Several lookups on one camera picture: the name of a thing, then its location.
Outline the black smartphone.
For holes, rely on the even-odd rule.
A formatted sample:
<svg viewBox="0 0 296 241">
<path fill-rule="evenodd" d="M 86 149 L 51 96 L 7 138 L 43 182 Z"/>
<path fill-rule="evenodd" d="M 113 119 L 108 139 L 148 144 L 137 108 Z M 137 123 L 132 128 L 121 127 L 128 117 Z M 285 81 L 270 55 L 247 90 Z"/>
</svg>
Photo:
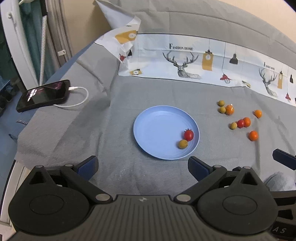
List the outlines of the black smartphone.
<svg viewBox="0 0 296 241">
<path fill-rule="evenodd" d="M 24 111 L 64 103 L 69 97 L 69 80 L 61 80 L 29 89 L 22 94 L 16 111 Z"/>
</svg>

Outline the light blue plastic plate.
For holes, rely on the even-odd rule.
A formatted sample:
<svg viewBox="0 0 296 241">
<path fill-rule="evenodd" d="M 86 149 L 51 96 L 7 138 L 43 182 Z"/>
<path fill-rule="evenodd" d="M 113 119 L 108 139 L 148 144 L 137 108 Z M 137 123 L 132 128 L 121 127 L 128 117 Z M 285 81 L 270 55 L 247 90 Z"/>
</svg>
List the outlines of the light blue plastic plate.
<svg viewBox="0 0 296 241">
<path fill-rule="evenodd" d="M 186 130 L 193 139 L 184 149 L 178 147 Z M 168 105 L 158 105 L 142 111 L 133 124 L 137 144 L 149 155 L 161 160 L 178 160 L 192 154 L 200 141 L 195 120 L 185 111 Z"/>
</svg>

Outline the orange kumquat front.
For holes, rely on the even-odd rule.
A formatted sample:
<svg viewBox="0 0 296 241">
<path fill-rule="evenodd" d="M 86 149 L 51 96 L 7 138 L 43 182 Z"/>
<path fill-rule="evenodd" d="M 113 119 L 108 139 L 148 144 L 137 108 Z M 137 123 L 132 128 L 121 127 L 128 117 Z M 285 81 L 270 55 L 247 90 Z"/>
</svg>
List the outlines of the orange kumquat front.
<svg viewBox="0 0 296 241">
<path fill-rule="evenodd" d="M 258 132 L 257 131 L 251 131 L 248 135 L 248 138 L 251 140 L 251 141 L 256 141 L 258 140 Z"/>
</svg>

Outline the red cherry tomato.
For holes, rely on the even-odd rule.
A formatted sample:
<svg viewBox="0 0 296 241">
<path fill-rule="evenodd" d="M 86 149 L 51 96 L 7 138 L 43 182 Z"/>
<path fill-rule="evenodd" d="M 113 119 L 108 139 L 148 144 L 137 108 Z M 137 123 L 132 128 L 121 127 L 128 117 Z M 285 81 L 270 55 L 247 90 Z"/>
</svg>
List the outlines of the red cherry tomato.
<svg viewBox="0 0 296 241">
<path fill-rule="evenodd" d="M 184 140 L 186 140 L 187 142 L 191 141 L 194 138 L 194 132 L 191 129 L 186 129 L 184 131 Z"/>
<path fill-rule="evenodd" d="M 237 122 L 237 127 L 238 127 L 238 128 L 243 128 L 244 126 L 245 126 L 245 122 L 244 122 L 243 119 L 241 119 L 241 120 L 239 120 L 239 121 Z"/>
</svg>

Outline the grey cloth mat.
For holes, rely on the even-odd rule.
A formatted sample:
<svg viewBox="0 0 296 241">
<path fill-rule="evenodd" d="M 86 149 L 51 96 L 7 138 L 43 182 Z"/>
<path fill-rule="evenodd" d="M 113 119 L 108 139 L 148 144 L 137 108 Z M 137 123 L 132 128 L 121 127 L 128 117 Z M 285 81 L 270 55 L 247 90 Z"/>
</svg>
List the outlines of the grey cloth mat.
<svg viewBox="0 0 296 241">
<path fill-rule="evenodd" d="M 112 196 L 118 194 L 175 196 L 196 183 L 187 159 L 162 161 L 145 153 L 133 137 L 132 126 L 143 110 L 170 105 L 194 118 L 200 142 L 194 151 L 208 165 L 227 169 L 250 166 L 272 191 L 294 190 L 295 172 L 273 160 L 281 149 L 295 154 L 295 108 L 247 88 L 226 88 L 192 82 L 117 73 L 118 60 L 106 49 L 91 44 L 52 77 L 82 87 L 70 93 L 69 109 L 48 106 L 33 117 L 18 136 L 15 159 L 26 168 L 57 168 L 77 164 L 91 155 L 99 159 L 92 183 Z M 234 106 L 234 114 L 220 113 Z M 261 110 L 257 118 L 254 110 Z M 247 128 L 230 124 L 250 118 Z M 258 140 L 251 141 L 251 131 Z"/>
</svg>

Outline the yellow-green small fruit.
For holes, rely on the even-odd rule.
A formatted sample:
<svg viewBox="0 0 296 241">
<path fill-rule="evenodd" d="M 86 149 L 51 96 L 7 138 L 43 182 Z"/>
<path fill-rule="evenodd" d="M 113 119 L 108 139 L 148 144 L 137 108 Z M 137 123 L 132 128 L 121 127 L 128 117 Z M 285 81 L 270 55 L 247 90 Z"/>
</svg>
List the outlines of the yellow-green small fruit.
<svg viewBox="0 0 296 241">
<path fill-rule="evenodd" d="M 180 140 L 178 143 L 178 148 L 180 149 L 185 149 L 187 146 L 188 146 L 188 141 L 185 139 Z"/>
</svg>

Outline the orange kumquat with stem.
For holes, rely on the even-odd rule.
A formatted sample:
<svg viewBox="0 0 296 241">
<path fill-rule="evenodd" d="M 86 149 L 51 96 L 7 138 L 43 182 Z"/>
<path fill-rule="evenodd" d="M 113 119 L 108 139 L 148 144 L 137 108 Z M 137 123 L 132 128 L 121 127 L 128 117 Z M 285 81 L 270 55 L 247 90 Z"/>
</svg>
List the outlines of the orange kumquat with stem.
<svg viewBox="0 0 296 241">
<path fill-rule="evenodd" d="M 226 115 L 232 115 L 232 114 L 234 114 L 235 109 L 234 109 L 234 106 L 232 104 L 227 105 L 225 107 L 225 109 L 226 109 L 226 111 L 225 111 L 225 114 Z"/>
</svg>

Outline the deer print white cloth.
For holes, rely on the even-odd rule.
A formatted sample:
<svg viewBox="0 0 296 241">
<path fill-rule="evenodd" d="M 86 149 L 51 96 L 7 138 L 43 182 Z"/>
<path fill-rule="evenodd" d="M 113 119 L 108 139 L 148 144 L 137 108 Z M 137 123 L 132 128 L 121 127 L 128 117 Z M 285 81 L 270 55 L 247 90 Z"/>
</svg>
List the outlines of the deer print white cloth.
<svg viewBox="0 0 296 241">
<path fill-rule="evenodd" d="M 119 75 L 249 89 L 295 105 L 295 43 L 221 1 L 98 1 Z"/>
</svg>

